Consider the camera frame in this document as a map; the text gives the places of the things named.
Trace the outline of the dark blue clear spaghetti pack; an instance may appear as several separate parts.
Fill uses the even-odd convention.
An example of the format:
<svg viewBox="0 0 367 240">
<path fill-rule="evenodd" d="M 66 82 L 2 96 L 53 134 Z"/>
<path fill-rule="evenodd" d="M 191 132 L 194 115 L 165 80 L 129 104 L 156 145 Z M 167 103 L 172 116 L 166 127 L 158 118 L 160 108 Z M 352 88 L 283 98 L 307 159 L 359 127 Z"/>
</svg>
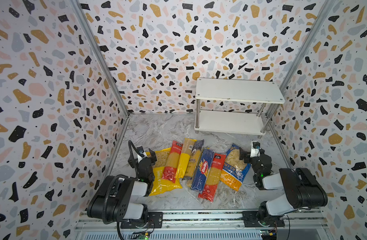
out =
<svg viewBox="0 0 367 240">
<path fill-rule="evenodd" d="M 185 180 L 191 180 L 193 178 L 198 161 L 201 157 L 203 144 L 204 140 L 199 140 L 194 143 L 186 172 L 183 177 Z"/>
</svg>

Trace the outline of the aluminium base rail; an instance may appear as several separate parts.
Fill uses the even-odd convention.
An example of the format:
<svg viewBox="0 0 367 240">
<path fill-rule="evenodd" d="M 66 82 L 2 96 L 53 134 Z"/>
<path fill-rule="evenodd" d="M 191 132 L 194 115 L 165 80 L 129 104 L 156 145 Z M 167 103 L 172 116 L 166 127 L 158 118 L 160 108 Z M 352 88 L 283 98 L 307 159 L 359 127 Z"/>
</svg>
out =
<svg viewBox="0 0 367 240">
<path fill-rule="evenodd" d="M 332 240 L 319 209 L 299 210 L 272 227 L 260 225 L 254 210 L 157 210 L 154 225 L 122 229 L 83 213 L 76 226 L 78 240 Z"/>
</svg>

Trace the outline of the blue Barilla spaghetti pack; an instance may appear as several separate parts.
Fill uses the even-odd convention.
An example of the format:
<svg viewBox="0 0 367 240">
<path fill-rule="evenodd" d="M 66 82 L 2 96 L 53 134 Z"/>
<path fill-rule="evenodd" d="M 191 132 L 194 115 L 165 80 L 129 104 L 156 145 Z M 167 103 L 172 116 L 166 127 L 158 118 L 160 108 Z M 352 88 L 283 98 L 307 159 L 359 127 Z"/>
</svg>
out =
<svg viewBox="0 0 367 240">
<path fill-rule="evenodd" d="M 215 152 L 210 149 L 204 149 L 198 161 L 196 172 L 190 189 L 202 193 L 210 172 Z"/>
</svg>

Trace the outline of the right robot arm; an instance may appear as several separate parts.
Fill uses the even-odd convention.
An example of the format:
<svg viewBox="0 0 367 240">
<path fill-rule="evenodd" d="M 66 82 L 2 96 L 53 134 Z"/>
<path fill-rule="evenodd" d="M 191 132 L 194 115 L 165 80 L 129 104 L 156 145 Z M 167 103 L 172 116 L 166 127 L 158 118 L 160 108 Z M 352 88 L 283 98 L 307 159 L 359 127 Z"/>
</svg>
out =
<svg viewBox="0 0 367 240">
<path fill-rule="evenodd" d="M 271 157 L 255 147 L 250 152 L 240 151 L 239 159 L 253 169 L 253 181 L 259 190 L 284 190 L 284 194 L 260 204 L 253 218 L 264 227 L 282 226 L 286 214 L 306 209 L 325 207 L 327 193 L 307 168 L 281 168 L 273 173 Z"/>
</svg>

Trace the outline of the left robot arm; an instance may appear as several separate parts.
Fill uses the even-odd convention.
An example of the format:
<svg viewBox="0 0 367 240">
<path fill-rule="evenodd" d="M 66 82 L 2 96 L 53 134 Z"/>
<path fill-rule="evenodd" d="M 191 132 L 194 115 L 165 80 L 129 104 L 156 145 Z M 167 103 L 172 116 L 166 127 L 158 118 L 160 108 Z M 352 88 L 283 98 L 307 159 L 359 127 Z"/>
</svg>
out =
<svg viewBox="0 0 367 240">
<path fill-rule="evenodd" d="M 148 208 L 145 204 L 130 201 L 131 197 L 147 197 L 150 195 L 155 176 L 153 166 L 157 162 L 154 151 L 148 153 L 142 147 L 137 158 L 129 157 L 138 177 L 125 175 L 107 176 L 98 188 L 87 207 L 90 218 L 102 220 L 104 224 L 130 222 L 145 225 L 148 222 Z"/>
</svg>

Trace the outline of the white two-tier shelf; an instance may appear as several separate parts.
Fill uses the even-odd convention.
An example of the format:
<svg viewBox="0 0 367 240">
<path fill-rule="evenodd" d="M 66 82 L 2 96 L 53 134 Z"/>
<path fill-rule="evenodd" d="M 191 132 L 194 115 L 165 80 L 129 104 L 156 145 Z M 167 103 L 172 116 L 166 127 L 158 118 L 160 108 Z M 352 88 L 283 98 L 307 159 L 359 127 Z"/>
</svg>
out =
<svg viewBox="0 0 367 240">
<path fill-rule="evenodd" d="M 265 135 L 267 123 L 263 122 L 262 112 L 266 105 L 279 106 L 285 103 L 278 85 L 274 82 L 251 80 L 225 80 L 198 78 L 195 89 L 196 114 L 194 130 L 196 132 L 218 132 L 244 135 Z M 240 103 L 258 103 L 257 113 L 224 112 L 201 110 L 203 101 L 222 101 Z"/>
</svg>

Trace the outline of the blue orange orecchiette bag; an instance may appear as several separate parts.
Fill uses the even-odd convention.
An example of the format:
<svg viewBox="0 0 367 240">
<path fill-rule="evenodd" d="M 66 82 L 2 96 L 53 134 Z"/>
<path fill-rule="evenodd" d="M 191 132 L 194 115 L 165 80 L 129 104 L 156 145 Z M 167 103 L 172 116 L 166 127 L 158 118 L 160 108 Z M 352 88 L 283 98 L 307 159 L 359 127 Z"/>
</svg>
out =
<svg viewBox="0 0 367 240">
<path fill-rule="evenodd" d="M 239 191 L 251 166 L 239 159 L 240 150 L 241 148 L 238 145 L 232 144 L 226 152 L 226 159 L 220 176 L 221 182 L 235 191 Z"/>
</svg>

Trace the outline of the yellow pasta bag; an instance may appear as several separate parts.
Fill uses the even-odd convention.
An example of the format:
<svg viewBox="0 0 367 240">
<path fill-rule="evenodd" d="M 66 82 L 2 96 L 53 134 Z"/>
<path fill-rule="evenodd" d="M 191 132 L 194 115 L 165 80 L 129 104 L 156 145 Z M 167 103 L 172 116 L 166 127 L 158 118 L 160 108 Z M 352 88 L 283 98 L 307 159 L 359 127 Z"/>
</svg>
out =
<svg viewBox="0 0 367 240">
<path fill-rule="evenodd" d="M 152 167 L 155 179 L 153 182 L 153 188 L 151 190 L 151 193 L 149 194 L 150 196 L 156 196 L 175 189 L 182 189 L 179 181 L 173 183 L 169 180 L 164 180 L 162 178 L 165 163 L 170 150 L 171 148 L 155 151 L 156 162 L 155 165 Z"/>
</svg>

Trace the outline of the yellow spaghetti pack barcode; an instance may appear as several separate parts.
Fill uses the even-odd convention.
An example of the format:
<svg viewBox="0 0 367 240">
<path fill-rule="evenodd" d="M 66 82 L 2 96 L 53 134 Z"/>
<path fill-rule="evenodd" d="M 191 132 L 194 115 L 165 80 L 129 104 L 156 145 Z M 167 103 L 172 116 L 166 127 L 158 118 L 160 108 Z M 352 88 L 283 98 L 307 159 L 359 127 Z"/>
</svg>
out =
<svg viewBox="0 0 367 240">
<path fill-rule="evenodd" d="M 177 172 L 176 172 L 176 179 L 181 179 L 184 177 L 188 162 L 191 157 L 191 153 L 193 150 L 193 146 L 196 140 L 185 138 L 184 143 L 182 146 L 178 166 L 177 166 Z"/>
</svg>

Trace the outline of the red spaghetti pack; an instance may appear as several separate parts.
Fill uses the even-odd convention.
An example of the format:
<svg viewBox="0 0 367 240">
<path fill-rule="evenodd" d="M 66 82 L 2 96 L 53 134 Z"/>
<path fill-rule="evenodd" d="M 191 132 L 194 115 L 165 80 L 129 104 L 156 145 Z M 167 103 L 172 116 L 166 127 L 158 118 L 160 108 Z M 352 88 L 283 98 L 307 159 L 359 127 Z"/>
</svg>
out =
<svg viewBox="0 0 367 240">
<path fill-rule="evenodd" d="M 198 198 L 206 199 L 213 203 L 225 159 L 226 155 L 224 154 L 214 154 L 214 158 L 210 167 L 209 175 L 204 185 L 204 189 L 202 193 L 198 194 Z"/>
<path fill-rule="evenodd" d="M 180 154 L 182 150 L 182 143 L 177 141 L 172 142 L 172 146 L 168 155 L 168 158 L 165 163 L 165 167 L 163 170 L 162 178 L 164 180 L 171 181 L 172 183 L 176 182 L 176 172 L 180 159 Z"/>
</svg>

